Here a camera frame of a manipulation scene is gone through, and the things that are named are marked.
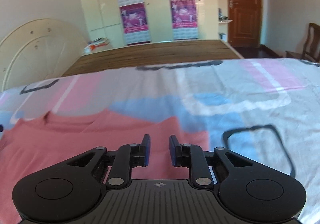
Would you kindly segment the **cream wardrobe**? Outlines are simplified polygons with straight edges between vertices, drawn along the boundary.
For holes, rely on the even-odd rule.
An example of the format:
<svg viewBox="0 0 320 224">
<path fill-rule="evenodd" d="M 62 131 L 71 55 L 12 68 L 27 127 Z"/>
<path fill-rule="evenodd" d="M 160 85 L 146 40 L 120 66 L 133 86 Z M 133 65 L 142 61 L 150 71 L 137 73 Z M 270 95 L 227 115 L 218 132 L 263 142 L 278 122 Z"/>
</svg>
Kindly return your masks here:
<svg viewBox="0 0 320 224">
<path fill-rule="evenodd" d="M 170 0 L 144 0 L 151 42 L 172 41 Z M 106 37 L 114 48 L 126 45 L 117 0 L 81 0 L 89 39 Z M 200 40 L 217 40 L 218 0 L 196 0 Z"/>
</svg>

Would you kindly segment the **patterned bed sheet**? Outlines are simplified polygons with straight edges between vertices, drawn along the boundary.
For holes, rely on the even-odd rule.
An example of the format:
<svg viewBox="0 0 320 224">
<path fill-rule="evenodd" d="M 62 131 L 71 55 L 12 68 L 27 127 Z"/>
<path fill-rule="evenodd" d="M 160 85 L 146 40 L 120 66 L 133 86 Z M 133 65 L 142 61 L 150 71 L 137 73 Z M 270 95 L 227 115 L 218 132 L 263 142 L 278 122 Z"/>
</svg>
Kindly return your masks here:
<svg viewBox="0 0 320 224">
<path fill-rule="evenodd" d="M 4 130 L 47 112 L 79 117 L 104 110 L 153 123 L 178 117 L 185 131 L 208 131 L 204 150 L 226 147 L 294 172 L 307 194 L 299 219 L 319 223 L 319 64 L 249 59 L 140 66 L 1 93 Z"/>
</svg>

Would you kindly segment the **stack of boxes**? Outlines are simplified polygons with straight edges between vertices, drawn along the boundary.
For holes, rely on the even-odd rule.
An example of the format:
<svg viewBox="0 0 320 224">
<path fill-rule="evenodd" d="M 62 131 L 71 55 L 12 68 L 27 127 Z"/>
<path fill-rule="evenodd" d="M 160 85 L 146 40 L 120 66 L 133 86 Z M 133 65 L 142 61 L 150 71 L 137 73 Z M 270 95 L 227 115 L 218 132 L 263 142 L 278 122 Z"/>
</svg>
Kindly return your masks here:
<svg viewBox="0 0 320 224">
<path fill-rule="evenodd" d="M 93 41 L 90 41 L 88 45 L 84 48 L 84 54 L 91 54 L 95 49 L 100 47 L 105 47 L 110 44 L 110 41 L 106 37 L 100 37 Z"/>
</svg>

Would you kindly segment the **brown wooden door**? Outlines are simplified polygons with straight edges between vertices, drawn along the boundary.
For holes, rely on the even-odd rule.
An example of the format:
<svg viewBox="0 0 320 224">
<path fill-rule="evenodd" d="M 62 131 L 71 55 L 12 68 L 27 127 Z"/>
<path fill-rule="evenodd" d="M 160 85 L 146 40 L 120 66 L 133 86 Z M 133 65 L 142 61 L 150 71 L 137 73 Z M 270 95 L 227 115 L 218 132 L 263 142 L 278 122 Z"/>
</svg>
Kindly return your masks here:
<svg viewBox="0 0 320 224">
<path fill-rule="evenodd" d="M 229 0 L 228 42 L 233 47 L 256 48 L 260 44 L 262 0 Z"/>
</svg>

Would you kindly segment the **wooden chair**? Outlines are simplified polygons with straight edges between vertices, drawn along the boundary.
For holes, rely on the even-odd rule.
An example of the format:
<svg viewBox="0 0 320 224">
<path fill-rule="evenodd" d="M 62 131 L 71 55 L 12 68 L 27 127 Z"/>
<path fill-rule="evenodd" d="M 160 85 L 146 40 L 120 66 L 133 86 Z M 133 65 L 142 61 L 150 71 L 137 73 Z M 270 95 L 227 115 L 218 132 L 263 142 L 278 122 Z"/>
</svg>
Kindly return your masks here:
<svg viewBox="0 0 320 224">
<path fill-rule="evenodd" d="M 309 23 L 308 34 L 303 45 L 302 53 L 286 51 L 286 57 L 310 62 L 319 62 L 319 41 L 320 26 L 316 23 Z"/>
</svg>

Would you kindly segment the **pink long-sleeve sweater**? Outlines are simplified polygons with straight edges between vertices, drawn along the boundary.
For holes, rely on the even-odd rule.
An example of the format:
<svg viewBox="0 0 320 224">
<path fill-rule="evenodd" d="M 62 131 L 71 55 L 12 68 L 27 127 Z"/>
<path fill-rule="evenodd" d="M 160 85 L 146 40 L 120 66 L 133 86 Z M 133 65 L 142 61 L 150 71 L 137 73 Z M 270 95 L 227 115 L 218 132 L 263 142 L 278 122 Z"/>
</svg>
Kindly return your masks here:
<svg viewBox="0 0 320 224">
<path fill-rule="evenodd" d="M 186 178 L 185 168 L 171 164 L 169 137 L 208 149 L 206 130 L 183 130 L 178 117 L 159 123 L 135 119 L 104 110 L 95 115 L 65 117 L 51 112 L 30 121 L 19 119 L 1 137 L 1 223 L 18 223 L 20 216 L 12 201 L 12 190 L 23 177 L 95 147 L 116 150 L 151 137 L 149 165 L 132 171 L 133 178 Z"/>
</svg>

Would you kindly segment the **lower right purple calendar poster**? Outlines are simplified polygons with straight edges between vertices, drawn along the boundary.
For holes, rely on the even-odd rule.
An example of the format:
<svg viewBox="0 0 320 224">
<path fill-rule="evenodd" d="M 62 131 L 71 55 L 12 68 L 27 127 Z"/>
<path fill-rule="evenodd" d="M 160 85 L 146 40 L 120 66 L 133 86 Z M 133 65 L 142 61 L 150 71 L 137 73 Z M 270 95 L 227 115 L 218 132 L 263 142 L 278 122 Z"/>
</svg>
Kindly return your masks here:
<svg viewBox="0 0 320 224">
<path fill-rule="evenodd" d="M 195 0 L 170 0 L 173 40 L 199 38 Z"/>
</svg>

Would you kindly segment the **wooden bed frame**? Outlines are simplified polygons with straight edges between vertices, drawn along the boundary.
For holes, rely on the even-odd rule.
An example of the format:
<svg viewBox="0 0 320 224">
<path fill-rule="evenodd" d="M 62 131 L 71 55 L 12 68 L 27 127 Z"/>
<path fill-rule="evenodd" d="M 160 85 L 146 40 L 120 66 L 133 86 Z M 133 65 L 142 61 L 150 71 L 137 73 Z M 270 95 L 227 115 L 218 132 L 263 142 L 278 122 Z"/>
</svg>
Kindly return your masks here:
<svg viewBox="0 0 320 224">
<path fill-rule="evenodd" d="M 232 46 L 222 40 L 146 43 L 83 55 L 62 76 L 124 67 L 243 58 Z"/>
</svg>

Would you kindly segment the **cream round headboard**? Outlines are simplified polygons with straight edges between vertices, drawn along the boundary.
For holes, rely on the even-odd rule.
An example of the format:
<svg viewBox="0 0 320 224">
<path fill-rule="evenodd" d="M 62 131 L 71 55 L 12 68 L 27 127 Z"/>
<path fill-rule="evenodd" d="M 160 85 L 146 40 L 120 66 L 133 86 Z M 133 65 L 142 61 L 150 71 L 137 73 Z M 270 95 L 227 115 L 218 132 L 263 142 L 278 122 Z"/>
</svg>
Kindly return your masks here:
<svg viewBox="0 0 320 224">
<path fill-rule="evenodd" d="M 76 26 L 36 19 L 1 41 L 1 91 L 59 78 L 83 54 L 87 41 Z"/>
</svg>

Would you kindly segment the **lower left purple calendar poster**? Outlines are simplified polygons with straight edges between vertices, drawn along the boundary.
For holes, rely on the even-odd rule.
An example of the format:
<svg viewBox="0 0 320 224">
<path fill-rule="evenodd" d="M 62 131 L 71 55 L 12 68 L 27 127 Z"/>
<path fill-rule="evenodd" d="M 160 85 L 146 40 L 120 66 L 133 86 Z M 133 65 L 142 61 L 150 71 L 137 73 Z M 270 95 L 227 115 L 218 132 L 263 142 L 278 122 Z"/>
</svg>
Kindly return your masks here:
<svg viewBox="0 0 320 224">
<path fill-rule="evenodd" d="M 151 41 L 144 3 L 120 7 L 126 45 Z"/>
</svg>

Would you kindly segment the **cream corner shelf unit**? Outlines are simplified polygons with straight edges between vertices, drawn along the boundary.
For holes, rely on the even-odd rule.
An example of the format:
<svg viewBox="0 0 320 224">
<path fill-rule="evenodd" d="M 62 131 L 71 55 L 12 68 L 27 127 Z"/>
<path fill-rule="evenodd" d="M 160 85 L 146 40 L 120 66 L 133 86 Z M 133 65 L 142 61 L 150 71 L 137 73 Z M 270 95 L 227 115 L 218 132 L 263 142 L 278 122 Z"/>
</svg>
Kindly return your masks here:
<svg viewBox="0 0 320 224">
<path fill-rule="evenodd" d="M 218 0 L 218 36 L 228 42 L 229 25 L 233 22 L 229 14 L 229 0 Z"/>
</svg>

